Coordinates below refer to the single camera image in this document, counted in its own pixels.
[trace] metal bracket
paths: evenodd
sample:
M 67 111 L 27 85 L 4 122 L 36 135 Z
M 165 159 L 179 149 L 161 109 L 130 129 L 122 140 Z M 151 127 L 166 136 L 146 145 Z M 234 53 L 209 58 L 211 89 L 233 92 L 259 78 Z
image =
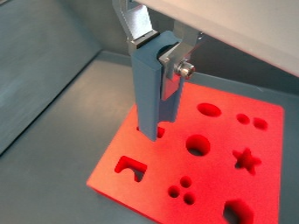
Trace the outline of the metal bracket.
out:
M 143 44 L 159 35 L 159 32 L 154 30 L 145 5 L 133 0 L 114 0 L 113 4 L 126 30 L 129 53 L 133 54 Z
M 175 76 L 182 76 L 189 80 L 195 72 L 195 67 L 187 61 L 191 58 L 193 51 L 203 42 L 203 32 L 191 28 L 187 24 L 179 21 L 174 22 L 174 35 L 182 40 L 159 58 L 163 64 L 163 86 L 162 99 L 167 100 L 179 87 L 179 79 Z

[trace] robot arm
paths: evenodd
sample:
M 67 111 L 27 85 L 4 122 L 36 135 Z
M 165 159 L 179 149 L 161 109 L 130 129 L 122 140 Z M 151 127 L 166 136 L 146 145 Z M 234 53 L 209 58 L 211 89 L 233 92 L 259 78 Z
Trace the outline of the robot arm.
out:
M 158 33 L 141 3 L 114 0 L 114 7 L 133 59 L 139 130 L 155 141 L 158 123 L 175 121 L 183 83 L 195 71 L 189 59 L 205 36 L 179 21 L 174 32 Z

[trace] gray wall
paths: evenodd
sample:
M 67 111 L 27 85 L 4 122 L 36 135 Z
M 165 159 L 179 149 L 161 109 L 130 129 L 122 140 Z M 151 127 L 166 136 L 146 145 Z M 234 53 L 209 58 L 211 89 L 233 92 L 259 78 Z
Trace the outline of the gray wall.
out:
M 299 78 L 215 38 L 209 38 L 191 62 L 205 74 L 299 95 Z
M 101 46 L 60 0 L 0 6 L 0 154 Z

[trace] star-shaped hole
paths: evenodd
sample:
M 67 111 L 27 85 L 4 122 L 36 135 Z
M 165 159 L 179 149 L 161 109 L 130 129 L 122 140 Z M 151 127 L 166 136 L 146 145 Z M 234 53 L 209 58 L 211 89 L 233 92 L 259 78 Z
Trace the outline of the star-shaped hole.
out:
M 255 167 L 257 167 L 257 165 L 262 164 L 262 161 L 258 157 L 253 156 L 251 150 L 249 148 L 246 148 L 243 152 L 234 150 L 233 155 L 238 160 L 235 167 L 238 169 L 246 168 L 249 173 L 251 175 L 255 175 L 257 174 Z

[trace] red board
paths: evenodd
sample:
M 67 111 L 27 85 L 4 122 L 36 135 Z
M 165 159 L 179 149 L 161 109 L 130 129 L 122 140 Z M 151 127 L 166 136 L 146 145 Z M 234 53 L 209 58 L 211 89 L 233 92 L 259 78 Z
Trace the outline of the red board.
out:
M 159 223 L 275 224 L 279 215 L 283 109 L 186 84 L 175 123 L 151 142 L 137 107 L 89 186 Z

